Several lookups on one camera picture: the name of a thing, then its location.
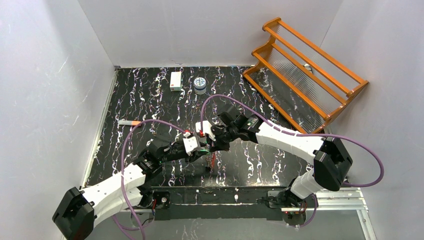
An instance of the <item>gray floor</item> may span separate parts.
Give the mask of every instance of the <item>gray floor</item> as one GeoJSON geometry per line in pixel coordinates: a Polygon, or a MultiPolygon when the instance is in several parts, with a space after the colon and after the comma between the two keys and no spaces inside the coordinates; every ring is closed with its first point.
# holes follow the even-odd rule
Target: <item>gray floor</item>
{"type": "MultiPolygon", "coordinates": [[[[119,213],[118,219],[131,226],[130,215],[119,213]]],[[[155,221],[145,228],[147,240],[364,240],[355,210],[317,211],[315,219],[304,228],[286,227],[284,222],[265,219],[184,219],[155,221]]],[[[130,233],[141,240],[139,231],[130,233]]],[[[87,240],[126,239],[111,218],[97,226],[87,240]]]]}

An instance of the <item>black wire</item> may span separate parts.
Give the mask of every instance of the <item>black wire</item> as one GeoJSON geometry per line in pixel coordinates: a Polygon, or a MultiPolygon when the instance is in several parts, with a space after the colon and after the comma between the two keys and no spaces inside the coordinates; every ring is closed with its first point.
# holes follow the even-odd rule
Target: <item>black wire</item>
{"type": "Polygon", "coordinates": [[[147,221],[149,221],[149,220],[153,220],[153,218],[147,218],[146,220],[144,220],[144,222],[143,222],[143,224],[142,224],[142,226],[147,222],[147,221]]]}

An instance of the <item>black marble table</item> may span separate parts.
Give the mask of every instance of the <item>black marble table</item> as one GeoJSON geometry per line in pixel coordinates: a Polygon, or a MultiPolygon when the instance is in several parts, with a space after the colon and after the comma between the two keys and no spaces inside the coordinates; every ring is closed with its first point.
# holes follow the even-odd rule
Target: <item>black marble table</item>
{"type": "MultiPolygon", "coordinates": [[[[120,171],[122,144],[130,126],[118,125],[118,120],[159,119],[182,129],[195,130],[200,120],[203,102],[212,94],[233,97],[267,119],[286,127],[292,126],[245,79],[247,67],[170,67],[123,68],[118,70],[117,81],[108,106],[107,116],[98,142],[87,186],[95,185],[120,171]],[[183,90],[170,90],[171,72],[182,72],[183,90]],[[206,94],[194,92],[193,80],[203,77],[207,81],[206,94]]],[[[214,124],[220,122],[217,108],[230,103],[228,99],[215,98],[206,108],[205,118],[214,124]]],[[[125,150],[126,164],[135,160],[142,149],[155,137],[181,138],[181,134],[168,126],[147,124],[137,129],[125,150]]],[[[193,163],[184,160],[167,162],[152,186],[287,186],[303,174],[309,166],[303,159],[280,149],[236,140],[230,151],[216,154],[214,168],[206,171],[206,156],[193,163]]]]}

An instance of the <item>white wall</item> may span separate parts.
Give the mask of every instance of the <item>white wall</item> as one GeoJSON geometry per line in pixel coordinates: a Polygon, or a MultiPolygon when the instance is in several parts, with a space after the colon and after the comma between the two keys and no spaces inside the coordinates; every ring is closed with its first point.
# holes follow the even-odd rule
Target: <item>white wall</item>
{"type": "Polygon", "coordinates": [[[251,65],[276,17],[321,44],[342,0],[79,0],[121,67],[251,65]]]}
{"type": "MultiPolygon", "coordinates": [[[[362,189],[381,240],[423,239],[423,13],[422,1],[346,0],[321,46],[370,81],[332,128],[382,158],[382,182],[362,189]]],[[[372,157],[351,145],[348,150],[351,181],[375,180],[372,157]]]]}
{"type": "Polygon", "coordinates": [[[0,6],[0,239],[60,239],[114,68],[77,0],[0,6]]]}

